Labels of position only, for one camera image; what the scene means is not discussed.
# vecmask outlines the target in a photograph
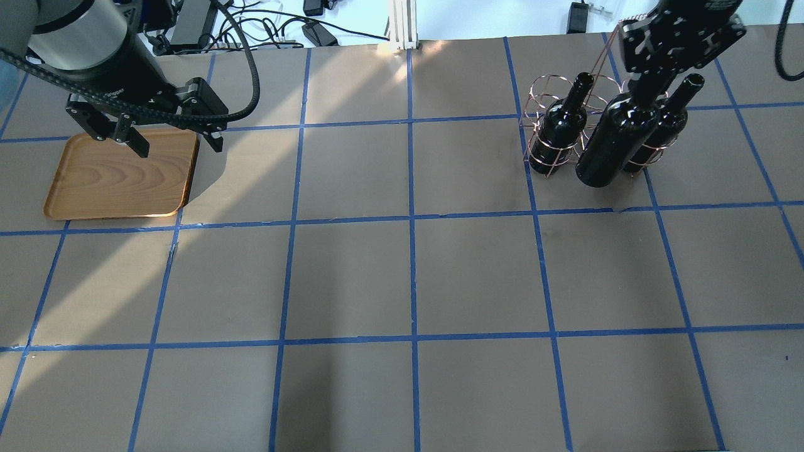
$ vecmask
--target wood grain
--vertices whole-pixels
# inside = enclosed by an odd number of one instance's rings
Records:
[[[87,134],[67,141],[44,213],[52,220],[171,216],[187,203],[199,141],[195,132],[141,129],[148,158]]]

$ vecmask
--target wine bottle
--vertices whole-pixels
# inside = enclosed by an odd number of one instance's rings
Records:
[[[654,157],[657,149],[665,148],[673,143],[687,125],[687,104],[704,87],[704,81],[704,76],[690,74],[684,77],[672,96],[656,101],[658,126],[645,144],[626,162],[622,168],[623,171],[639,172]]]
[[[673,72],[650,71],[639,77],[634,90],[614,97],[597,123],[586,150],[575,166],[581,182],[605,187],[656,130],[656,97],[670,84]]]
[[[551,170],[558,170],[558,164],[567,158],[572,145],[578,141],[580,132],[586,126],[584,102],[594,83],[592,74],[581,72],[567,97],[553,102],[541,117],[539,136],[528,157],[537,173],[547,175]]]

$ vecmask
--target bottle neck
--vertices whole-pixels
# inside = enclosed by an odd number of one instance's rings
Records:
[[[578,77],[575,78],[575,82],[572,84],[572,88],[569,90],[569,94],[564,98],[562,110],[570,113],[579,110],[586,101],[586,97],[589,95],[589,91],[592,89],[594,83],[595,79],[592,74],[588,72],[578,74]]]
[[[630,103],[643,109],[651,107],[656,102],[656,98],[667,89],[674,77],[675,74],[672,72],[652,71],[642,74],[630,93]]]
[[[666,109],[672,113],[679,113],[687,107],[692,97],[704,87],[704,77],[700,74],[690,74],[684,78],[681,85],[667,100]]]

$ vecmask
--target grid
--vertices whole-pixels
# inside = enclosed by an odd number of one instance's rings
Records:
[[[290,220],[284,221],[265,221],[265,222],[237,222],[237,223],[214,223],[214,224],[183,224],[182,217],[183,211],[180,210],[174,226],[164,227],[149,227],[149,228],[99,228],[99,229],[82,229],[73,228],[69,221],[64,223],[60,230],[24,230],[24,231],[0,231],[0,236],[38,236],[38,235],[53,235],[59,236],[59,245],[55,251],[51,267],[47,274],[42,294],[37,306],[34,321],[31,325],[27,336],[27,343],[17,347],[0,347],[0,352],[20,351],[21,359],[14,376],[14,382],[10,394],[5,403],[2,417],[0,417],[0,434],[2,434],[3,427],[6,424],[10,408],[14,401],[14,394],[17,385],[22,375],[23,368],[25,367],[29,353],[33,351],[88,351],[88,350],[147,350],[148,355],[146,365],[142,377],[142,386],[140,388],[139,397],[137,399],[136,413],[134,415],[134,423],[131,429],[131,436],[129,441],[129,450],[133,450],[137,440],[137,428],[142,415],[142,406],[145,400],[146,391],[148,389],[150,367],[153,361],[154,351],[158,349],[183,349],[183,348],[217,348],[217,347],[264,347],[272,346],[277,347],[277,363],[274,381],[273,403],[271,412],[269,429],[269,449],[274,450],[277,435],[277,418],[279,412],[279,403],[282,394],[282,366],[284,360],[284,352],[286,347],[295,347],[313,344],[336,344],[336,343],[410,343],[411,346],[411,360],[412,360],[412,419],[413,419],[413,435],[415,450],[421,450],[421,432],[420,432],[420,403],[419,403],[419,342],[427,341],[446,341],[446,340],[480,340],[480,339],[550,339],[552,347],[552,357],[556,372],[557,392],[560,403],[561,420],[564,427],[564,440],[568,450],[573,450],[572,445],[572,429],[571,429],[571,413],[568,412],[567,401],[564,391],[564,378],[562,375],[560,348],[558,338],[571,338],[571,337],[593,337],[593,336],[628,336],[628,335],[686,335],[690,342],[692,354],[695,358],[695,366],[699,374],[700,385],[703,390],[703,395],[708,408],[708,414],[712,423],[712,428],[716,437],[717,445],[721,450],[725,450],[725,443],[723,435],[720,431],[718,418],[716,414],[716,407],[712,402],[712,396],[708,388],[708,382],[704,371],[704,363],[698,350],[696,342],[696,335],[706,334],[712,332],[730,332],[730,331],[783,331],[783,330],[804,330],[804,323],[779,323],[779,324],[761,324],[761,325],[727,325],[716,327],[698,327],[691,323],[690,315],[687,311],[687,305],[684,299],[683,287],[679,280],[679,275],[675,266],[673,252],[671,249],[670,241],[667,238],[667,231],[664,227],[662,218],[663,212],[668,211],[682,211],[682,210],[707,210],[707,209],[729,209],[729,208],[768,208],[776,207],[780,212],[782,221],[785,225],[786,231],[790,237],[790,245],[793,247],[798,260],[804,269],[804,254],[802,254],[801,245],[794,234],[794,230],[790,225],[790,221],[785,213],[783,207],[785,206],[802,206],[804,200],[782,201],[779,199],[777,192],[770,180],[767,170],[763,165],[761,157],[757,152],[757,148],[749,132],[749,128],[745,124],[742,117],[741,110],[744,109],[767,109],[767,108],[780,108],[790,106],[803,106],[804,102],[784,102],[784,103],[765,103],[765,104],[744,104],[739,105],[729,87],[727,77],[720,66],[719,61],[715,61],[720,77],[728,92],[731,100],[730,105],[708,105],[690,107],[690,110],[733,110],[740,122],[745,139],[749,144],[756,164],[759,167],[762,176],[767,184],[771,193],[773,201],[770,202],[756,202],[756,203],[722,203],[722,204],[686,204],[686,205],[660,205],[657,201],[654,192],[653,183],[650,178],[649,171],[646,171],[646,184],[648,192],[650,193],[650,205],[631,207],[625,209],[623,212],[653,212],[658,225],[658,230],[662,238],[662,244],[667,255],[667,261],[671,269],[671,276],[675,285],[675,291],[679,300],[679,308],[683,315],[684,327],[668,327],[668,328],[642,328],[642,329],[619,329],[619,330],[573,330],[564,331],[556,328],[555,319],[552,312],[551,292],[548,282],[548,262],[544,256],[544,247],[542,243],[541,227],[539,221],[545,216],[562,216],[562,215],[576,215],[576,214],[590,214],[590,213],[612,213],[615,212],[612,208],[572,208],[572,209],[550,209],[541,210],[536,205],[536,197],[534,193],[533,182],[531,180],[531,172],[528,165],[523,163],[525,179],[527,182],[527,190],[529,195],[530,210],[510,211],[510,212],[471,212],[471,213],[450,213],[444,215],[438,214],[416,214],[414,206],[414,174],[413,162],[415,158],[415,149],[413,141],[413,130],[416,124],[424,122],[447,122],[447,121],[482,121],[489,119],[512,119],[521,117],[521,107],[519,104],[519,91],[517,89],[517,80],[514,71],[514,62],[511,57],[511,49],[508,39],[503,39],[504,51],[508,64],[508,71],[511,75],[511,93],[514,97],[514,104],[511,114],[502,115],[485,115],[485,116],[470,116],[470,117],[426,117],[415,118],[413,114],[413,85],[412,74],[414,71],[412,62],[412,53],[407,53],[407,111],[406,118],[398,120],[382,120],[382,121],[349,121],[349,122],[332,122],[332,123],[306,123],[306,104],[308,85],[310,82],[310,59],[311,50],[308,49],[306,53],[306,68],[305,68],[305,81],[304,90],[302,94],[302,107],[301,116],[298,124],[292,125],[267,125],[267,126],[250,126],[250,127],[232,127],[231,131],[247,131],[247,130],[263,130],[263,129],[297,129],[298,130],[298,146],[295,165],[295,185],[293,193],[293,210]],[[617,66],[614,63],[613,55],[609,53],[609,61],[614,70],[615,79],[619,82],[619,75],[617,73]],[[207,79],[210,80],[212,71],[215,66],[215,57],[212,56]],[[16,97],[9,108],[9,112],[0,129],[0,143],[15,143],[15,142],[43,142],[43,141],[63,141],[68,137],[49,137],[49,138],[14,138],[2,139],[2,134],[8,126],[10,117],[17,105],[19,97],[23,91],[26,83],[27,76],[23,78],[22,83],[16,93]],[[310,128],[322,127],[342,127],[349,125],[388,125],[388,124],[405,124],[408,132],[408,206],[409,212],[407,216],[370,216],[370,217],[354,217],[354,218],[338,218],[338,219],[318,219],[318,220],[300,220],[297,217],[298,213],[298,198],[299,198],[299,185],[302,173],[302,152],[305,130]],[[519,139],[521,142],[522,152],[526,151],[526,138],[524,129],[519,129]],[[536,248],[539,258],[539,271],[542,278],[542,286],[544,289],[545,310],[548,318],[548,329],[546,331],[520,331],[520,332],[500,332],[500,333],[465,333],[465,334],[427,334],[420,335],[417,326],[417,309],[416,309],[416,222],[418,220],[439,220],[446,218],[482,218],[482,217],[504,217],[504,216],[523,216],[532,218]],[[293,246],[296,236],[296,227],[298,225],[307,224],[336,224],[336,223],[362,223],[362,222],[384,222],[384,221],[408,221],[409,224],[409,244],[410,244],[410,268],[411,268],[411,300],[410,311],[412,317],[411,331],[409,335],[380,335],[380,336],[359,336],[359,337],[332,337],[332,338],[317,338],[317,339],[289,339],[286,338],[287,330],[287,316],[289,308],[289,292],[290,281],[293,269]],[[192,343],[158,343],[157,334],[162,315],[162,307],[164,305],[168,281],[170,280],[170,271],[173,265],[174,255],[181,231],[192,229],[207,229],[207,228],[260,228],[272,226],[287,226],[289,227],[288,238],[288,253],[285,266],[285,284],[282,298],[281,309],[281,325],[279,339],[272,340],[249,340],[249,341],[219,341],[219,342],[192,342]],[[36,346],[33,345],[33,338],[36,332],[39,319],[43,312],[43,308],[47,301],[47,294],[53,278],[53,274],[57,265],[59,264],[59,255],[64,245],[66,236],[74,234],[135,234],[135,233],[150,233],[150,232],[164,232],[172,231],[173,237],[170,245],[165,270],[162,278],[161,290],[159,293],[158,307],[154,319],[153,330],[150,341],[148,343],[106,343],[106,344],[68,344],[68,345],[53,345],[53,346]]]

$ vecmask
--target blue tape line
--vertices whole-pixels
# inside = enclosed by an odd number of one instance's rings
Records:
[[[487,114],[479,116],[422,117],[412,118],[412,122],[453,122],[453,121],[485,121],[494,119],[519,119],[518,113]]]
[[[440,342],[446,340],[545,339],[553,336],[554,334],[550,331],[513,331],[507,333],[452,333],[444,335],[419,335],[419,340]]]
[[[577,208],[577,209],[546,209],[540,210],[539,215],[577,215],[579,213],[613,213],[612,208]]]
[[[162,275],[162,287],[159,290],[159,300],[157,301],[156,314],[154,315],[154,326],[151,329],[150,343],[148,344],[148,356],[146,357],[145,370],[142,372],[142,382],[140,383],[140,393],[137,397],[137,407],[134,409],[134,421],[131,425],[131,434],[129,436],[128,451],[134,451],[134,444],[137,442],[137,432],[140,426],[140,418],[142,416],[142,405],[145,403],[146,391],[148,390],[148,379],[150,378],[151,364],[154,362],[154,350],[156,347],[156,339],[159,334],[159,324],[162,321],[162,308],[165,306],[165,296],[167,295],[167,284],[170,280],[170,271],[173,269],[173,260],[176,256],[176,248],[178,247],[178,234],[181,231],[183,209],[179,209],[176,214],[176,222],[173,226],[173,238],[170,241],[170,251],[167,253],[167,263],[165,263],[165,273]]]
[[[700,352],[698,351],[698,343],[695,340],[695,331],[692,329],[692,321],[690,320],[690,313],[687,309],[687,301],[684,298],[684,292],[681,288],[681,280],[679,279],[679,272],[675,267],[675,259],[673,252],[670,248],[670,240],[667,238],[667,230],[664,228],[664,221],[662,213],[658,208],[656,201],[656,193],[654,191],[653,183],[650,180],[650,172],[645,169],[645,180],[648,184],[648,193],[650,194],[650,202],[654,205],[654,214],[656,215],[656,223],[658,225],[659,234],[662,236],[662,244],[664,245],[664,252],[667,255],[667,264],[670,266],[671,276],[673,277],[673,284],[675,292],[679,299],[679,306],[681,308],[681,315],[684,318],[684,325],[687,329],[687,336],[690,339],[690,347],[692,349],[692,356],[695,359],[695,367],[698,370],[698,378],[701,383],[703,391],[703,398],[706,401],[707,410],[709,412],[709,421],[712,423],[712,430],[717,440],[717,446],[720,450],[725,450],[723,441],[723,434],[720,432],[720,423],[717,420],[717,413],[715,411],[715,404],[712,401],[712,395],[709,391],[709,383],[707,382],[706,372],[704,371],[704,363],[701,360]]]
[[[712,209],[772,208],[772,207],[776,207],[776,203],[759,202],[759,203],[688,204],[688,205],[658,206],[658,209],[660,211],[677,211],[677,210],[712,210]]]
[[[319,129],[322,127],[352,127],[354,125],[388,125],[405,124],[406,119],[379,119],[374,121],[344,121],[344,122],[319,122],[315,124],[305,124],[305,127]]]
[[[31,323],[31,329],[28,331],[28,339],[25,342],[25,348],[23,349],[23,353],[19,358],[19,365],[17,366],[17,372],[14,374],[14,380],[11,382],[11,389],[8,392],[8,397],[6,398],[6,406],[3,408],[2,415],[0,416],[0,436],[2,436],[2,431],[6,427],[6,420],[8,420],[8,413],[11,410],[11,404],[14,403],[14,395],[17,392],[17,386],[19,385],[19,379],[23,375],[23,368],[25,368],[25,362],[28,358],[28,352],[31,350],[31,344],[34,342],[34,335],[36,335],[36,327],[39,325],[39,319],[42,318],[42,311],[45,307],[45,301],[47,300],[47,293],[50,291],[51,283],[53,282],[53,274],[55,273],[55,267],[59,264],[59,257],[61,256],[61,250],[64,247],[64,239],[67,238],[67,234],[64,232],[70,228],[70,222],[65,221],[64,227],[62,228],[61,237],[59,238],[59,246],[55,249],[55,254],[53,255],[53,262],[51,263],[51,268],[47,272],[47,277],[45,278],[45,284],[42,288],[42,294],[39,296],[39,304],[36,306],[36,312],[34,314],[34,320]]]
[[[687,328],[631,328],[627,330],[578,330],[557,331],[560,338],[602,337],[602,336],[644,336],[686,334]]]
[[[148,343],[89,343],[75,345],[32,345],[31,351],[148,350]]]
[[[716,60],[716,65],[720,66],[720,61]],[[804,106],[804,102],[769,102],[766,104],[737,104],[737,108],[739,109],[780,109],[785,107],[802,107],[802,106]]]
[[[522,107],[519,105],[519,89],[516,86],[516,73],[514,71],[514,60],[511,58],[511,46],[508,43],[508,38],[502,38],[502,43],[505,46],[506,60],[508,62],[508,72],[511,75],[511,88],[514,94],[514,103],[516,104],[517,117],[522,116]],[[522,146],[522,154],[527,152],[527,142],[525,141],[525,131],[519,127],[519,142]],[[555,337],[556,323],[553,318],[552,301],[550,299],[550,288],[548,280],[547,266],[544,263],[544,247],[542,246],[542,232],[539,226],[539,209],[536,206],[535,192],[533,191],[533,181],[531,180],[530,165],[523,162],[525,170],[525,180],[527,182],[527,193],[531,201],[531,214],[533,216],[533,230],[536,238],[536,252],[539,257],[539,271],[541,272],[542,288],[544,291],[544,308],[547,311],[548,325],[550,327],[550,344],[553,354],[553,367],[556,370],[556,390],[558,392],[559,407],[561,409],[561,422],[564,427],[564,442],[567,450],[572,452],[572,433],[569,425],[569,413],[567,409],[567,397],[564,391],[564,373],[561,370],[561,358],[558,348],[558,339]]]
[[[234,348],[234,347],[271,347],[279,345],[275,339],[266,340],[232,340],[232,341],[211,341],[211,342],[171,342],[156,343],[154,348],[157,350],[183,350],[187,348]]]
[[[730,110],[734,107],[732,105],[690,105],[687,111],[702,111],[702,110]]]
[[[0,127],[0,138],[2,138],[3,134],[6,132],[6,127],[8,127],[8,123],[11,121],[11,115],[14,114],[14,109],[17,108],[17,103],[19,102],[20,96],[23,94],[23,88],[25,88],[26,81],[28,81],[27,72],[25,72],[25,75],[23,76],[23,81],[19,82],[17,93],[14,95],[14,100],[11,101],[11,106],[8,108],[8,113],[6,113],[6,119],[4,119],[2,122],[2,127]]]
[[[58,229],[48,231],[6,231],[0,232],[0,237],[14,237],[14,236],[60,236],[61,231]]]
[[[276,130],[276,129],[299,129],[299,124],[281,124],[281,125],[246,125],[242,127],[229,127],[227,132],[249,132],[253,130]]]
[[[712,210],[712,209],[729,209],[729,208],[767,208],[775,207],[778,204],[782,206],[804,206],[804,200],[798,201],[780,201],[774,203],[773,201],[756,202],[756,203],[722,203],[722,204],[681,204],[681,205],[667,205],[658,206],[661,211],[684,211],[684,210]],[[654,210],[651,206],[633,206],[625,208],[620,212],[652,212]],[[585,213],[613,213],[612,208],[567,208],[567,209],[545,209],[538,210],[539,216],[550,215],[577,215]],[[442,214],[419,214],[416,215],[417,220],[439,220],[445,218],[488,218],[488,217],[501,217],[501,216],[529,216],[532,215],[530,211],[508,211],[508,212],[462,212],[462,213],[442,213]],[[407,221],[409,216],[357,216],[348,218],[330,218],[330,219],[314,219],[314,220],[297,220],[296,225],[301,224],[341,224],[341,223],[375,223],[383,221]],[[179,228],[184,229],[219,229],[219,228],[261,228],[269,226],[289,226],[289,220],[277,221],[250,221],[250,222],[234,222],[234,223],[195,223],[195,224],[182,224]],[[135,234],[140,232],[165,232],[172,231],[173,226],[153,226],[144,228],[98,228],[98,229],[73,229],[70,228],[66,231],[67,235],[82,235],[82,234]],[[62,231],[59,229],[48,229],[38,231],[0,231],[0,237],[4,236],[58,236]]]
[[[408,216],[358,216],[354,218],[332,218],[322,220],[299,220],[296,224],[341,224],[341,223],[377,223],[384,221],[407,221]]]
[[[215,72],[215,53],[209,59],[209,69],[207,70],[207,83],[212,83],[212,74]]]
[[[421,409],[419,398],[419,315],[416,296],[416,207],[413,166],[413,53],[407,51],[408,85],[408,220],[410,221],[410,334],[413,390],[413,450],[421,451]]]
[[[490,218],[500,216],[530,216],[531,211],[510,211],[510,212],[467,212],[467,213],[430,213],[416,215],[417,220],[440,220],[443,218]]]
[[[307,49],[304,71],[304,88],[301,91],[301,116],[299,124],[304,125],[307,114],[307,93],[310,87],[310,60],[312,51]],[[296,240],[296,221],[298,218],[299,186],[302,180],[302,151],[304,149],[304,127],[299,129],[298,148],[296,150],[296,177],[293,185],[293,210],[290,217],[290,234],[288,237],[288,257],[285,263],[285,289],[282,294],[282,314],[279,323],[279,342],[277,344],[277,366],[273,376],[273,402],[271,404],[271,421],[269,426],[268,449],[274,451],[277,443],[277,424],[279,418],[279,397],[282,383],[282,365],[285,362],[285,337],[288,329],[288,305],[290,300],[290,276],[293,270],[293,247]]]
[[[769,323],[764,325],[712,325],[709,327],[668,327],[631,328],[623,330],[563,330],[563,331],[508,331],[496,333],[445,333],[416,335],[419,342],[440,342],[454,340],[492,340],[492,339],[546,339],[551,337],[603,337],[603,336],[644,336],[644,335],[685,335],[689,330],[698,333],[729,333],[752,331],[798,331],[804,330],[804,323]],[[399,343],[410,342],[413,335],[353,336],[333,338],[286,339],[286,346],[328,345],[339,343]],[[279,345],[278,339],[210,341],[210,342],[171,342],[156,343],[154,349],[181,350],[186,348],[233,348],[233,347],[272,347]],[[97,350],[147,350],[149,343],[99,343],[68,345],[31,345],[29,351],[97,351]],[[3,352],[21,352],[24,345],[0,347]]]
[[[289,226],[289,221],[240,221],[235,223],[195,223],[182,224],[184,229],[221,229],[221,228],[261,228],[264,226]]]
[[[40,138],[7,138],[0,140],[0,144],[37,143],[37,142],[66,142],[70,137],[40,137]]]
[[[603,36],[603,45],[605,46],[607,43],[609,43],[609,35],[607,33],[601,33],[601,36]],[[611,52],[611,47],[609,48],[609,64],[611,65],[611,70],[614,74],[614,79],[617,81],[617,84],[622,84],[620,70],[617,69],[617,62],[614,60],[614,54]]]
[[[745,124],[745,119],[743,118],[740,109],[737,107],[737,101],[734,97],[734,93],[732,92],[732,88],[729,85],[728,80],[726,78],[726,73],[723,71],[723,67],[720,66],[720,61],[717,58],[715,58],[715,66],[717,67],[717,71],[720,74],[720,79],[723,81],[723,85],[726,87],[726,93],[728,94],[728,98],[732,102],[732,105],[734,106],[734,113],[737,115],[737,120],[740,122],[740,127],[743,129],[743,134],[745,135],[745,140],[749,144],[751,154],[753,154],[754,160],[757,161],[757,166],[759,166],[759,170],[762,173],[762,177],[765,179],[765,183],[768,185],[770,195],[773,197],[773,201],[779,209],[779,213],[781,214],[781,222],[785,225],[787,235],[790,238],[790,243],[793,245],[793,250],[795,251],[796,256],[798,257],[798,264],[802,267],[802,269],[804,269],[804,252],[802,251],[802,247],[798,243],[798,238],[796,238],[795,232],[793,231],[793,227],[790,225],[790,220],[788,220],[787,218],[787,213],[785,213],[785,209],[782,208],[781,206],[781,203],[779,201],[779,195],[776,192],[776,188],[773,187],[773,182],[771,182],[770,180],[768,171],[765,169],[765,165],[762,163],[762,158],[760,157],[759,151],[757,151],[757,146],[754,144],[754,140],[751,137],[751,132],[749,132],[749,128]]]
[[[412,335],[393,335],[393,336],[355,336],[347,338],[312,338],[312,339],[285,339],[285,345],[331,345],[336,343],[384,343],[384,342],[409,342],[413,340]]]
[[[743,331],[804,330],[804,323],[772,323],[768,325],[723,325],[722,327],[692,327],[696,333],[733,333]]]

